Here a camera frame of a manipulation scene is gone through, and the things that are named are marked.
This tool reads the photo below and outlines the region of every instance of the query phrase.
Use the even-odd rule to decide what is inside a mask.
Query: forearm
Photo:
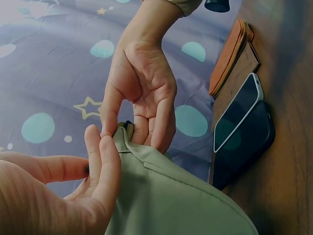
[[[183,16],[179,7],[167,0],[145,0],[124,31],[127,37],[160,42],[167,30]]]

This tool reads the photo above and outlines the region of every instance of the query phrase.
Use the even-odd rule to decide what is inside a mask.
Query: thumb
[[[121,107],[124,95],[108,80],[103,103],[100,109],[102,124],[101,137],[106,134],[113,135],[117,126],[117,116]]]

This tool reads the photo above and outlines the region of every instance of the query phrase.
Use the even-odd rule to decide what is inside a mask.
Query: olive green fabric
[[[114,141],[122,184],[106,235],[256,235],[229,197],[156,149],[129,142],[122,125]]]

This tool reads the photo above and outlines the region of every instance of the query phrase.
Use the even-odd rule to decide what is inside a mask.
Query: yellow star outline
[[[84,107],[86,107],[89,103],[91,103],[94,106],[99,106],[98,113],[96,113],[96,112],[87,113],[86,112],[86,109],[84,109]],[[86,118],[88,118],[92,115],[99,117],[101,104],[102,104],[102,102],[95,102],[95,101],[93,101],[93,99],[91,99],[89,96],[87,96],[85,99],[85,102],[83,104],[75,104],[75,105],[73,105],[73,107],[82,111],[83,120],[85,120]]]
[[[106,9],[104,9],[103,7],[101,7],[100,10],[97,10],[98,15],[104,15],[104,13],[106,13]]]

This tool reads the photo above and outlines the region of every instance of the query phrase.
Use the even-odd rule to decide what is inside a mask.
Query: dark fingernail
[[[86,173],[86,174],[89,174],[89,165],[87,165],[87,166],[85,167],[85,173]]]

